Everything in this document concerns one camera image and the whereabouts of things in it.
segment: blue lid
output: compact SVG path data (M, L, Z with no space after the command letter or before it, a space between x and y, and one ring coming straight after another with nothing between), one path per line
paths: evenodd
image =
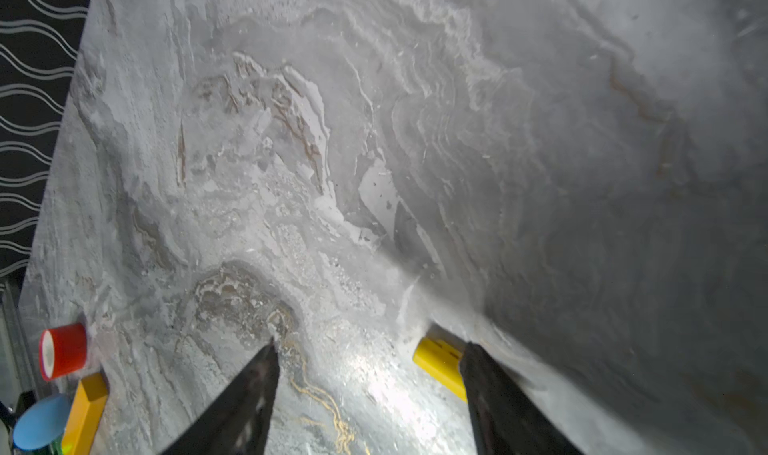
M67 426L69 399L57 393L32 405L16 422L13 442L22 450L37 450L50 445Z

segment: black surface with wavy lines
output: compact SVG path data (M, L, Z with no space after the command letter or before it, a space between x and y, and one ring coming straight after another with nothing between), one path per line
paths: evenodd
M91 0L0 0L0 277L19 285Z

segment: marble surface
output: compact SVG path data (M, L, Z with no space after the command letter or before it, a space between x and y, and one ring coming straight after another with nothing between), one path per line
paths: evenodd
M94 453L162 450L270 335L269 453L474 453L432 324L586 453L762 453L767 17L92 0L28 335L86 320Z

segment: orange block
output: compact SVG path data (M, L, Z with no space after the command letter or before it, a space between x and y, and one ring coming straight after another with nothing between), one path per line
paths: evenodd
M62 438L64 455L88 455L91 451L108 395L101 373L80 380Z

